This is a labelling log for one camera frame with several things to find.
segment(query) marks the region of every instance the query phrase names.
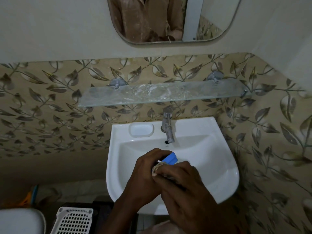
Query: white soap dish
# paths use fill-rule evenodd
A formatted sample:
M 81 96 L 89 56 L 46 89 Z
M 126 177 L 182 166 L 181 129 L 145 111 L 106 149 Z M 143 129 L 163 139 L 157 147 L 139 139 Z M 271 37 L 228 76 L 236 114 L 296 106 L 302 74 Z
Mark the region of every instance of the white soap dish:
M 154 133 L 154 125 L 150 122 L 133 122 L 129 125 L 132 137 L 149 137 Z

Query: metal faucet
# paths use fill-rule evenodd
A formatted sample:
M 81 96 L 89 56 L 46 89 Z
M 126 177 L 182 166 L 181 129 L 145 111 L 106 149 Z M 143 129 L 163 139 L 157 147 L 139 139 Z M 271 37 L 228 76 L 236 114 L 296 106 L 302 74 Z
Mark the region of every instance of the metal faucet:
M 173 110 L 170 107 L 165 107 L 163 109 L 163 123 L 160 128 L 163 133 L 166 133 L 168 143 L 175 142 L 174 134 L 173 134 L 172 127 L 171 127 L 172 113 L 173 113 Z

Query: sink basin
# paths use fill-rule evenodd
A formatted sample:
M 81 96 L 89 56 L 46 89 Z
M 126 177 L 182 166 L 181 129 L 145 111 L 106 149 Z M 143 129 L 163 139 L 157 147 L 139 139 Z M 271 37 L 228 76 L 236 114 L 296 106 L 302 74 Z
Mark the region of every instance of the sink basin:
M 234 157 L 214 117 L 173 120 L 175 143 L 166 144 L 161 121 L 154 125 L 150 137 L 131 137 L 130 124 L 114 124 L 108 153 L 106 183 L 115 202 L 129 180 L 136 160 L 154 148 L 171 150 L 178 162 L 189 161 L 199 171 L 203 183 L 217 203 L 232 196 L 239 182 Z M 161 197 L 143 206 L 138 213 L 168 215 Z

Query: person's left hand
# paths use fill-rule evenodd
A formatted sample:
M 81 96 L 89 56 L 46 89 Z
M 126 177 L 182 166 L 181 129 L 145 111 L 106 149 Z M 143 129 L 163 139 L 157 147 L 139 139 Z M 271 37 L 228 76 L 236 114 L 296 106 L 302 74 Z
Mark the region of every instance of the person's left hand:
M 132 175 L 119 200 L 126 204 L 133 204 L 138 212 L 144 205 L 160 195 L 160 188 L 152 177 L 152 167 L 157 160 L 172 153 L 169 150 L 155 148 L 138 158 Z

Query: frosted glass shelf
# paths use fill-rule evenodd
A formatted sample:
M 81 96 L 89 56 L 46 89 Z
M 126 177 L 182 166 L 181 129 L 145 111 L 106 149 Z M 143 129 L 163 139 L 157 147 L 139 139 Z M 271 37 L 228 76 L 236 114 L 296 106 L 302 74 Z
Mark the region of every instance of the frosted glass shelf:
M 218 81 L 174 82 L 148 85 L 125 85 L 114 87 L 94 87 L 86 90 L 78 106 L 111 106 L 119 104 L 142 104 L 171 102 L 192 99 L 227 98 L 247 95 L 238 79 L 228 78 Z

